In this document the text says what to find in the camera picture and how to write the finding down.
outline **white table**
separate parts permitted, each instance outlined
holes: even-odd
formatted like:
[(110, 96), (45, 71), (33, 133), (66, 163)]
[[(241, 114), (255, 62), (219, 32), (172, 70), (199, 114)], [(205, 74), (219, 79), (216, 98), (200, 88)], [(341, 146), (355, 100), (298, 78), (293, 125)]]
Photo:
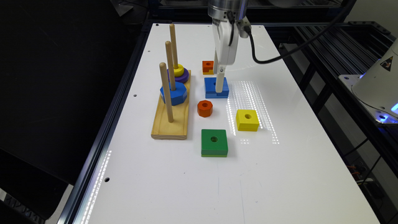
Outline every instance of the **white table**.
[[(188, 138), (150, 137), (167, 62), (169, 25), (153, 26), (82, 223), (379, 223), (283, 61), (258, 65), (240, 39), (227, 67), (228, 99), (202, 118), (202, 60), (213, 60), (211, 25), (177, 24), (178, 62), (192, 71)], [(253, 26), (257, 57), (278, 56)], [(237, 109), (256, 109), (258, 132), (236, 129)], [(225, 129), (227, 158), (201, 157), (201, 130)]]

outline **blue light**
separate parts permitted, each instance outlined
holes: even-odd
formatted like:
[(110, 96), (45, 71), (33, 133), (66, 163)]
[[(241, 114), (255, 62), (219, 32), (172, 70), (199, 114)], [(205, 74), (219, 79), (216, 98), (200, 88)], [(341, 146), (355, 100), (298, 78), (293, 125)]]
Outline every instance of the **blue light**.
[(380, 119), (380, 122), (384, 123), (386, 121), (386, 119), (388, 118), (388, 116), (385, 116), (384, 119)]
[(395, 106), (393, 106), (392, 108), (391, 108), (391, 111), (392, 112), (394, 112), (394, 113), (396, 113), (396, 114), (398, 114), (398, 103), (395, 105)]
[(242, 18), (242, 15), (243, 15), (244, 5), (245, 5), (245, 2), (243, 1), (243, 2), (242, 2), (242, 6), (241, 6), (241, 13), (240, 13), (240, 15), (239, 15), (239, 20), (240, 20), (240, 19), (243, 19), (243, 18)]

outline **black cable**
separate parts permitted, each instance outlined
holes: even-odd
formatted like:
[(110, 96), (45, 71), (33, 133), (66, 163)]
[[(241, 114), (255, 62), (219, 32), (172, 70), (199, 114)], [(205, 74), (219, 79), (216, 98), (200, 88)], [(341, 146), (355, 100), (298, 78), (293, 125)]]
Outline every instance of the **black cable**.
[(357, 149), (359, 149), (363, 144), (365, 144), (369, 139), (366, 138), (363, 142), (361, 142), (359, 145), (357, 145), (353, 150), (351, 150), (350, 152), (347, 152), (346, 154), (344, 154), (341, 158), (344, 159), (346, 156), (350, 155), (351, 153), (355, 152)]
[(397, 215), (398, 215), (398, 212), (386, 224), (389, 224)]
[(233, 13), (231, 11), (228, 11), (226, 13), (226, 16), (228, 17), (229, 23), (231, 24), (232, 28), (231, 28), (231, 37), (229, 38), (229, 44), (228, 47), (231, 46), (232, 41), (234, 39), (234, 24), (235, 24), (235, 17), (233, 15)]
[(267, 63), (271, 63), (271, 62), (276, 62), (280, 59), (283, 59), (283, 58), (286, 58), (286, 57), (292, 55), (293, 53), (298, 52), (299, 50), (302, 50), (304, 47), (311, 44), (314, 40), (318, 39), (319, 36), (323, 35), (326, 31), (328, 31), (338, 21), (340, 21), (340, 19), (354, 6), (354, 3), (355, 3), (355, 0), (350, 0), (349, 3), (346, 5), (346, 7), (344, 7), (344, 9), (323, 30), (321, 30), (319, 33), (314, 35), (311, 39), (307, 40), (302, 45), (296, 47), (295, 49), (291, 50), (290, 52), (286, 52), (285, 54), (282, 54), (281, 56), (278, 56), (278, 57), (275, 57), (275, 58), (272, 58), (269, 60), (265, 60), (265, 61), (260, 61), (256, 58), (256, 53), (254, 51), (254, 41), (253, 41), (253, 36), (251, 35), (250, 27), (244, 27), (244, 31), (246, 31), (249, 34), (253, 60), (259, 64), (267, 64)]
[(372, 170), (375, 168), (376, 164), (379, 162), (379, 160), (381, 159), (381, 155), (379, 156), (379, 158), (374, 162), (372, 168), (369, 170), (369, 172), (366, 174), (365, 178), (363, 179), (361, 185), (363, 186), (366, 179), (369, 177), (370, 173), (372, 172)]

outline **wooden dowel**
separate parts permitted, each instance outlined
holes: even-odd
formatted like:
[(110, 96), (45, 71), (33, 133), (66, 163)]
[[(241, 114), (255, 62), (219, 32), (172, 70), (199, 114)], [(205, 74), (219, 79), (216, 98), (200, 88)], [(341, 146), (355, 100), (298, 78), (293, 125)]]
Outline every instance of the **wooden dowel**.
[(178, 69), (178, 58), (177, 58), (177, 41), (175, 40), (175, 27), (174, 24), (170, 24), (170, 36), (172, 39), (172, 49), (173, 49), (173, 67)]
[(173, 122), (173, 108), (172, 108), (172, 99), (170, 96), (170, 88), (169, 88), (169, 81), (167, 77), (167, 68), (165, 63), (160, 63), (160, 76), (162, 77), (162, 86), (163, 86), (163, 94), (164, 94), (164, 101), (166, 103), (166, 110), (167, 110), (167, 117), (169, 122)]
[(167, 56), (167, 66), (169, 67), (169, 79), (170, 79), (170, 89), (175, 90), (175, 77), (174, 77), (174, 66), (173, 66), (173, 55), (172, 55), (172, 43), (166, 41), (166, 56)]

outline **metal frame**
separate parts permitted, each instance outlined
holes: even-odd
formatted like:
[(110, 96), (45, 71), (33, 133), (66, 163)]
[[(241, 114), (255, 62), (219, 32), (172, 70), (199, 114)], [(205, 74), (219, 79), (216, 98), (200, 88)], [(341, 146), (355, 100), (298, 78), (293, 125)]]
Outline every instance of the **metal frame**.
[[(250, 22), (330, 22), (347, 5), (341, 6), (248, 6), (246, 16)], [(158, 0), (149, 0), (150, 19), (173, 20), (173, 22), (211, 23), (207, 6), (163, 6)]]
[[(377, 58), (363, 50), (363, 48), (358, 46), (353, 39), (347, 38), (347, 36), (344, 35), (345, 31), (341, 28), (337, 27), (332, 31), (332, 33), (334, 32), (335, 34), (327, 34), (324, 37), (321, 37), (320, 40), (316, 40), (313, 44), (302, 50), (311, 62), (309, 71), (307, 70), (306, 72), (306, 74), (308, 73), (308, 76), (304, 76), (303, 80), (305, 80), (305, 82), (309, 82), (311, 79), (311, 73), (313, 72), (311, 67), (314, 66), (322, 80), (325, 82), (325, 87), (312, 105), (313, 111), (315, 114), (318, 114), (320, 109), (329, 99), (329, 96), (334, 94), (345, 110), (354, 119), (358, 127), (382, 155), (393, 173), (398, 177), (398, 136), (389, 131), (390, 127), (383, 126), (375, 122), (360, 102), (338, 79), (338, 75), (344, 73), (363, 74), (371, 65), (373, 65)], [(319, 29), (321, 28), (296, 27), (293, 36), (295, 40), (301, 44), (310, 38), (315, 33), (315, 30)], [(333, 46), (339, 38), (344, 40), (343, 42), (345, 43), (345, 46)], [(389, 41), (381, 44), (379, 49), (384, 47), (385, 50), (387, 50), (389, 45), (392, 44), (392, 37), (385, 40)], [(331, 50), (331, 48), (334, 47), (339, 47), (339, 51), (337, 53)]]
[(93, 147), (88, 154), (87, 160), (80, 172), (76, 184), (73, 187), (58, 223), (74, 223), (76, 215), (84, 202), (83, 199), (85, 195), (90, 192), (88, 191), (88, 188), (90, 184), (92, 184), (91, 178), (95, 173), (98, 161), (101, 160), (101, 157), (105, 156), (106, 150), (112, 139), (151, 27), (151, 22), (147, 22), (142, 26), (142, 32), (138, 38), (136, 48), (133, 51), (129, 64), (106, 114), (106, 118), (101, 125)]

